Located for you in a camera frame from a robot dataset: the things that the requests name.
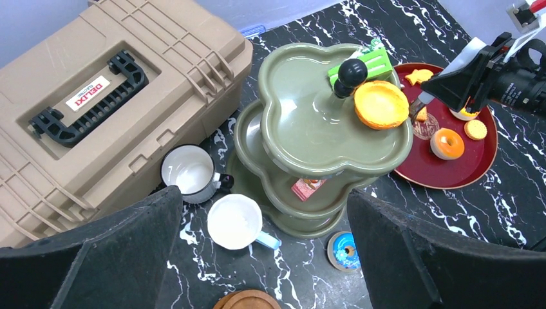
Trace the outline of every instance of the beige plastic toolbox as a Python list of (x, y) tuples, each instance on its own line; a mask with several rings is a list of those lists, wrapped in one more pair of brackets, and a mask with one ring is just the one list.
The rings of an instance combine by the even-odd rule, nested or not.
[(191, 0), (101, 0), (0, 70), (0, 247), (146, 197), (237, 109), (252, 45)]

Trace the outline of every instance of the delix label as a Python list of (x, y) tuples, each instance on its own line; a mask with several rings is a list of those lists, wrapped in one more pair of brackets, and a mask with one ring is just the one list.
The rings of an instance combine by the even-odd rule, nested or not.
[(78, 93), (66, 101), (66, 105), (72, 108), (73, 111), (77, 111), (82, 108), (92, 98), (96, 97), (104, 88), (110, 85), (110, 81), (104, 78), (104, 76), (97, 77), (91, 84), (88, 84)]

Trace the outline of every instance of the small pink package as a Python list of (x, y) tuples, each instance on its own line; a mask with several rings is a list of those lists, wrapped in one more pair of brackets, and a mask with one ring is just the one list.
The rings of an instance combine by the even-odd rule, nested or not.
[(307, 201), (326, 182), (325, 179), (312, 180), (300, 178), (293, 186), (292, 191), (301, 201)]

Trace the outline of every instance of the red plate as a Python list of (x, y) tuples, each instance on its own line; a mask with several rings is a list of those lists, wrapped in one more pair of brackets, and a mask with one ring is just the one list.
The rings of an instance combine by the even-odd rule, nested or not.
[[(418, 84), (412, 86), (405, 76), (421, 69), (429, 69), (434, 74), (442, 71), (442, 68), (426, 63), (407, 63), (395, 67), (410, 102), (419, 96), (421, 90)], [(427, 112), (427, 121), (418, 121), (413, 126), (413, 147), (395, 172), (410, 182), (433, 189), (457, 189), (480, 179), (493, 164), (498, 145), (496, 124), (489, 108), (484, 108), (477, 118), (487, 127), (486, 138), (479, 141), (466, 136), (465, 122), (455, 118), (439, 100), (428, 104)], [(459, 159), (446, 161), (432, 153), (430, 138), (441, 127), (452, 129), (462, 137), (465, 150)]]

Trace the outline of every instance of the white mug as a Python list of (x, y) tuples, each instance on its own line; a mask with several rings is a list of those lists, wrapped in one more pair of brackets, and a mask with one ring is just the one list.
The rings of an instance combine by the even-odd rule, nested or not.
[(229, 250), (247, 247), (253, 241), (277, 250), (280, 240), (262, 232), (261, 209), (251, 198), (228, 194), (212, 205), (207, 228), (212, 240)]
[(214, 160), (197, 145), (182, 145), (170, 150), (161, 163), (161, 179), (176, 185), (187, 203), (203, 203), (220, 188), (231, 189), (233, 176), (217, 173)]

